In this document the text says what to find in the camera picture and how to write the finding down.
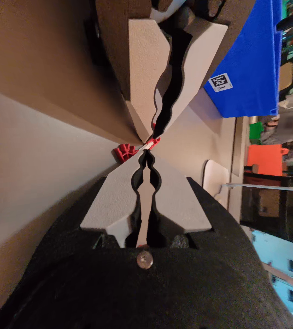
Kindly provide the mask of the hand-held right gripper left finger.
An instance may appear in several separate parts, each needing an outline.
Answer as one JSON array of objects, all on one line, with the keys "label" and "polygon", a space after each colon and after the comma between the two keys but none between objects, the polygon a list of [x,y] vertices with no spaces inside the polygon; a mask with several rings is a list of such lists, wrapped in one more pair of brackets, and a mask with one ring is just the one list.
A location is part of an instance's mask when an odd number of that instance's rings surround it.
[{"label": "hand-held right gripper left finger", "polygon": [[136,246],[140,215],[135,211],[144,155],[138,151],[106,176],[80,224],[82,230],[112,235],[121,248]]}]

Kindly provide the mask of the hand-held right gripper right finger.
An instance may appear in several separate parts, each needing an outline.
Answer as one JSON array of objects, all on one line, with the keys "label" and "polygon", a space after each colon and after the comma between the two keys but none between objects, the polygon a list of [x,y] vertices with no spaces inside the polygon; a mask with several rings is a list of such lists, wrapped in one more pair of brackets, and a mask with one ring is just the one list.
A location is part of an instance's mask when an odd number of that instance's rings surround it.
[{"label": "hand-held right gripper right finger", "polygon": [[147,244],[169,247],[177,236],[212,229],[187,177],[168,162],[147,151],[152,195]]}]

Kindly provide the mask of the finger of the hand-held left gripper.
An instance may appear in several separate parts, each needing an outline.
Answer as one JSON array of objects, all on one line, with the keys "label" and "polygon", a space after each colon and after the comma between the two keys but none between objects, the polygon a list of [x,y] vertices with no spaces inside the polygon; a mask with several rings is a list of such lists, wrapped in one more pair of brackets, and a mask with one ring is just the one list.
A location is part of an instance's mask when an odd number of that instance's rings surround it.
[{"label": "finger of the hand-held left gripper", "polygon": [[228,26],[194,18],[186,27],[169,30],[171,79],[162,97],[153,137],[159,138],[198,93]]},{"label": "finger of the hand-held left gripper", "polygon": [[145,143],[153,135],[155,92],[168,66],[171,37],[152,19],[129,19],[128,37],[130,99],[125,102],[136,133]]}]

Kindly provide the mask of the red fan connector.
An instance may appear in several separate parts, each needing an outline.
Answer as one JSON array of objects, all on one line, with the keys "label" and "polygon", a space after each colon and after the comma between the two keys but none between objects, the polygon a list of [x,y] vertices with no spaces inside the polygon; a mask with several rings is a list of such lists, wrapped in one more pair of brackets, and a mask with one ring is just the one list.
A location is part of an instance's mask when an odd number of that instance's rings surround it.
[{"label": "red fan connector", "polygon": [[147,142],[147,149],[152,150],[161,140],[161,137],[159,136],[158,138],[150,138],[149,141]]},{"label": "red fan connector", "polygon": [[123,164],[135,154],[138,153],[138,149],[135,146],[125,143],[120,144],[117,148],[113,149],[113,153],[120,164]]}]

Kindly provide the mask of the blue plastic bin white tag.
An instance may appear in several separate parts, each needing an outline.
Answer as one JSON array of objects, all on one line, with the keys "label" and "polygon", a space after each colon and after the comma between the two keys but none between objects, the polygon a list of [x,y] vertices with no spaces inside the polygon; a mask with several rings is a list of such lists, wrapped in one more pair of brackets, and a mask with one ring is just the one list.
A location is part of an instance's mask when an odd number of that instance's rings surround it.
[{"label": "blue plastic bin white tag", "polygon": [[276,115],[281,1],[257,0],[240,34],[204,89],[224,118]]}]

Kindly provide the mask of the white document stand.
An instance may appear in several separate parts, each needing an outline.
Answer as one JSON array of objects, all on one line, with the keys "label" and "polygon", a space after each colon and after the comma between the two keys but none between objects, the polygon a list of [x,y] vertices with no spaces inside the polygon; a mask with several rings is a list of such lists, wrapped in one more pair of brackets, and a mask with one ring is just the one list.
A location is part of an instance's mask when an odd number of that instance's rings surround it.
[{"label": "white document stand", "polygon": [[293,191],[293,187],[270,186],[260,184],[230,183],[228,170],[214,162],[207,160],[203,169],[202,187],[222,206],[227,207],[228,191],[235,187],[262,188],[268,190]]}]

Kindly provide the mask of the green storage bin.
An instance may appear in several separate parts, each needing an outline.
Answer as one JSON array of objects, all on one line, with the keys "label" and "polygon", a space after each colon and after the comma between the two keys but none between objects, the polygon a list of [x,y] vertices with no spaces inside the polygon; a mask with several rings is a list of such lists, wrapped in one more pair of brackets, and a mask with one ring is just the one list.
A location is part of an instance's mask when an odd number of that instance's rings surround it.
[{"label": "green storage bin", "polygon": [[249,139],[260,140],[261,133],[264,131],[262,122],[256,122],[249,125]]}]

